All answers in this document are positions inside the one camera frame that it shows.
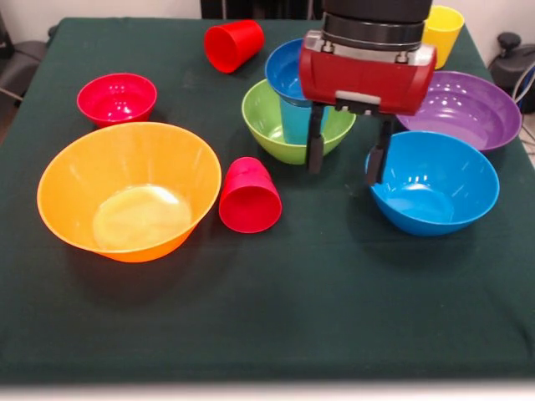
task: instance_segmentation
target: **blue bowl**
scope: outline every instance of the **blue bowl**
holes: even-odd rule
[[[302,39],[295,39],[282,44],[269,55],[266,62],[266,79],[281,97],[296,106],[312,105],[306,100],[299,81],[299,55]]]
[[[441,236],[483,217],[496,204],[500,183],[491,163],[469,144],[409,131],[392,137],[383,183],[371,191],[402,231]]]

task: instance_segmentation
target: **green cloth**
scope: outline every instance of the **green cloth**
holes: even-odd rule
[[[214,23],[61,22],[0,148],[0,381],[535,376],[535,175],[520,141],[489,155],[502,191],[487,216],[451,236],[408,236],[363,184],[376,121],[358,118],[320,176],[277,162],[242,121],[270,52],[318,23],[262,22],[262,52],[232,75],[204,56]],[[447,68],[489,78],[465,29]],[[214,207],[181,248],[144,265],[51,234],[39,178],[94,129],[79,89],[120,71],[151,79],[152,119],[200,135],[223,171],[258,157],[280,222],[240,235]]]

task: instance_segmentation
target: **white wall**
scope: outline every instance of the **white wall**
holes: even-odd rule
[[[0,0],[0,9],[15,43],[46,40],[64,17],[201,17],[199,0]]]
[[[513,31],[535,43],[535,0],[434,0],[460,11],[485,62],[499,51],[496,36]]]
[[[497,53],[496,36],[505,30],[518,32],[525,43],[535,43],[535,0],[435,0],[435,4],[463,13],[486,62]],[[0,0],[0,8],[15,42],[44,40],[48,28],[66,16],[201,16],[199,0]]]

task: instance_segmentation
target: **red cup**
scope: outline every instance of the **red cup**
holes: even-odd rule
[[[219,216],[231,230],[253,234],[273,226],[283,204],[266,168],[253,157],[234,160],[219,200]]]
[[[204,36],[204,50],[211,65],[229,74],[264,45],[264,32],[250,19],[211,27]]]

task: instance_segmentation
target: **green bowl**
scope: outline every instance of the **green bowl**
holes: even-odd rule
[[[242,101],[242,115],[254,139],[275,159],[290,165],[303,165],[306,146],[284,141],[278,94],[266,79],[255,84]],[[331,109],[322,134],[324,155],[342,142],[354,124],[356,116]]]

